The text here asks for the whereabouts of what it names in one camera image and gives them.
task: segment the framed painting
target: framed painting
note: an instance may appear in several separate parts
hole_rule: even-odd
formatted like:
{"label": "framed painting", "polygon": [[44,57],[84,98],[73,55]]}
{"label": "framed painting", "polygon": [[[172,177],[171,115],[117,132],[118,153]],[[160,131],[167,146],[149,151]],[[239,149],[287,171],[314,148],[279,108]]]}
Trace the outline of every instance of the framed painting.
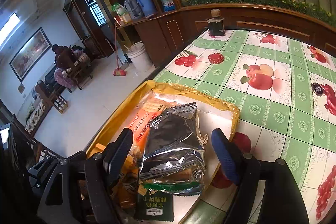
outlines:
{"label": "framed painting", "polygon": [[51,43],[40,27],[15,54],[9,65],[22,82],[39,59],[51,48]]}

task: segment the fluorescent light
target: fluorescent light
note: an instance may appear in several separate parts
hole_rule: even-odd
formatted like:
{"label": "fluorescent light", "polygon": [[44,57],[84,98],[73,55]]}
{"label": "fluorescent light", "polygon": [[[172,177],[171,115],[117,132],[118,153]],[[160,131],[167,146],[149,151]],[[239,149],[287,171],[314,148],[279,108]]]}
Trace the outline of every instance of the fluorescent light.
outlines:
{"label": "fluorescent light", "polygon": [[0,30],[0,45],[5,41],[10,32],[15,28],[15,26],[20,22],[16,13],[12,14],[12,16],[8,19],[6,24]]}

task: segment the red broom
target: red broom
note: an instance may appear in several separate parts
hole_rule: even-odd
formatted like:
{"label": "red broom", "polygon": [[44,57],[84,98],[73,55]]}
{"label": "red broom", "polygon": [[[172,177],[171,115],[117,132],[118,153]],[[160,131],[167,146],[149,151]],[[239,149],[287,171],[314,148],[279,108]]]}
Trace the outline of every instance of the red broom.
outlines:
{"label": "red broom", "polygon": [[117,26],[114,24],[114,45],[115,45],[115,57],[117,59],[117,68],[113,71],[114,76],[126,76],[126,72],[119,68],[118,52],[117,52]]}

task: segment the screw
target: screw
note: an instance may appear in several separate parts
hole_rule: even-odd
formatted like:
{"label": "screw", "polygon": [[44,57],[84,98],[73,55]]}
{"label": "screw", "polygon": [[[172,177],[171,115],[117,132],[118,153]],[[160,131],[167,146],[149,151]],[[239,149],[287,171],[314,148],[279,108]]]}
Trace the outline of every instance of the screw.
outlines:
{"label": "screw", "polygon": [[93,158],[94,158],[95,160],[99,160],[99,159],[101,159],[102,156],[103,156],[102,153],[95,153],[95,154],[93,155]]}
{"label": "screw", "polygon": [[280,165],[285,165],[286,162],[283,159],[277,159],[277,163]]}
{"label": "screw", "polygon": [[252,159],[252,154],[250,154],[250,153],[244,153],[243,154],[243,157],[245,158],[245,159]]}
{"label": "screw", "polygon": [[67,159],[62,159],[59,164],[60,165],[66,165],[68,163],[68,160]]}

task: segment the cork stopper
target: cork stopper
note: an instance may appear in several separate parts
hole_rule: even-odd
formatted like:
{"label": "cork stopper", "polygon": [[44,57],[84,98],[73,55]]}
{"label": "cork stopper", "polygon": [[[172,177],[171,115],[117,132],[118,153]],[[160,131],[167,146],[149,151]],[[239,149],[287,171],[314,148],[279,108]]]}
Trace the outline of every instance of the cork stopper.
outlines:
{"label": "cork stopper", "polygon": [[210,10],[211,16],[213,17],[220,17],[221,16],[221,10],[219,9],[212,9]]}

